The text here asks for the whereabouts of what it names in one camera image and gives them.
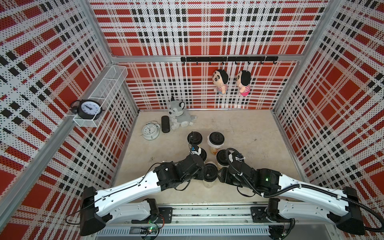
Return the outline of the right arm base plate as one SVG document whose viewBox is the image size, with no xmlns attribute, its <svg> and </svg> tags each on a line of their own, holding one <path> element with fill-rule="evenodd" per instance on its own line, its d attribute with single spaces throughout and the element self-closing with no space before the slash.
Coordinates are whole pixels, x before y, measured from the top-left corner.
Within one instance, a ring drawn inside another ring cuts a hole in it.
<svg viewBox="0 0 384 240">
<path fill-rule="evenodd" d="M 267 207 L 251 207 L 251 217 L 254 223 L 293 223 L 295 219 L 284 218 L 278 209 Z"/>
</svg>

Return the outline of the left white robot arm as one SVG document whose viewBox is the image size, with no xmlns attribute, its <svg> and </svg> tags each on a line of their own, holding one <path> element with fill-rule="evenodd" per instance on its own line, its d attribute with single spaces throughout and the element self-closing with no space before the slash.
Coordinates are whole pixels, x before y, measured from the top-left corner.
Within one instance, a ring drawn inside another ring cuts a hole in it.
<svg viewBox="0 0 384 240">
<path fill-rule="evenodd" d="M 112 211 L 141 197 L 168 189 L 176 189 L 184 182 L 204 178 L 205 164 L 198 155 L 188 155 L 177 163 L 164 162 L 144 176 L 104 190 L 85 188 L 80 209 L 80 236 L 102 230 L 113 219 Z"/>
</svg>

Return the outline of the paper cup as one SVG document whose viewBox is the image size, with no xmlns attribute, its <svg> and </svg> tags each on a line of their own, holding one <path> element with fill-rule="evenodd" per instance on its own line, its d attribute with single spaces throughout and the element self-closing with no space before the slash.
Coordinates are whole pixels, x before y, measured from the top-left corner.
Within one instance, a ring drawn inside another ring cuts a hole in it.
<svg viewBox="0 0 384 240">
<path fill-rule="evenodd" d="M 216 182 L 216 181 L 211 181 L 211 182 L 209 182 L 209 181 L 205 181 L 205 180 L 203 180 L 203 184 L 204 184 L 204 186 L 205 186 L 206 188 L 212 188 L 212 187 L 215 185 L 215 182 Z"/>
<path fill-rule="evenodd" d="M 221 148 L 222 146 L 213 145 L 213 146 L 210 146 L 210 151 L 213 155 L 216 155 L 221 150 Z"/>
</svg>

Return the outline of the black cup lid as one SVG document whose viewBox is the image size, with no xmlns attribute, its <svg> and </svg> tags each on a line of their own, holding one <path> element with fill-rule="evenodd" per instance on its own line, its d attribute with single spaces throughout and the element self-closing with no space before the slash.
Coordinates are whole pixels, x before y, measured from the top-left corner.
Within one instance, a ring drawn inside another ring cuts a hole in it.
<svg viewBox="0 0 384 240">
<path fill-rule="evenodd" d="M 218 168 L 215 164 L 208 163 L 204 167 L 204 181 L 210 183 L 217 179 Z"/>
<path fill-rule="evenodd" d="M 225 137 L 220 132 L 212 132 L 208 136 L 209 143 L 213 146 L 222 146 L 225 141 Z"/>
<path fill-rule="evenodd" d="M 203 136 L 199 132 L 190 132 L 187 136 L 189 145 L 200 145 L 203 141 Z"/>
<path fill-rule="evenodd" d="M 216 154 L 216 159 L 217 159 L 217 162 L 221 168 L 229 166 L 229 163 L 228 163 L 227 157 L 226 157 L 226 150 L 218 151 Z"/>
<path fill-rule="evenodd" d="M 203 159 L 203 161 L 205 162 L 207 160 L 207 153 L 204 149 L 200 148 L 201 150 L 201 153 L 200 153 L 200 157 Z"/>
</svg>

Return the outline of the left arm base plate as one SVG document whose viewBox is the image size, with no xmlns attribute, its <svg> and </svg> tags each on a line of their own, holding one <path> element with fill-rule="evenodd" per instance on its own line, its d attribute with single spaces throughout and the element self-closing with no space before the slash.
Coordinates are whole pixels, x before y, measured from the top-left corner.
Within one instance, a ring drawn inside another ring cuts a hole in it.
<svg viewBox="0 0 384 240">
<path fill-rule="evenodd" d="M 173 217 L 172 207 L 160 207 L 155 210 L 150 210 L 150 215 L 143 220 L 131 220 L 132 224 L 149 224 L 155 222 L 156 224 L 170 224 Z"/>
</svg>

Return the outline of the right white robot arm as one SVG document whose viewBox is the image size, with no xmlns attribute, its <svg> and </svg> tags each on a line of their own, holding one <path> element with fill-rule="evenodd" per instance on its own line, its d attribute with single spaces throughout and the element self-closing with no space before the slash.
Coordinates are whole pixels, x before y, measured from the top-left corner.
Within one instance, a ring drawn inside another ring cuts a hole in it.
<svg viewBox="0 0 384 240">
<path fill-rule="evenodd" d="M 361 204 L 357 192 L 346 187 L 334 190 L 317 187 L 270 169 L 253 169 L 244 162 L 232 162 L 218 171 L 220 182 L 246 187 L 257 196 L 268 199 L 266 219 L 287 222 L 296 218 L 324 221 L 339 230 L 363 236 L 367 231 L 382 233 L 384 227 L 366 227 L 361 211 L 373 215 L 381 224 L 383 217 Z"/>
</svg>

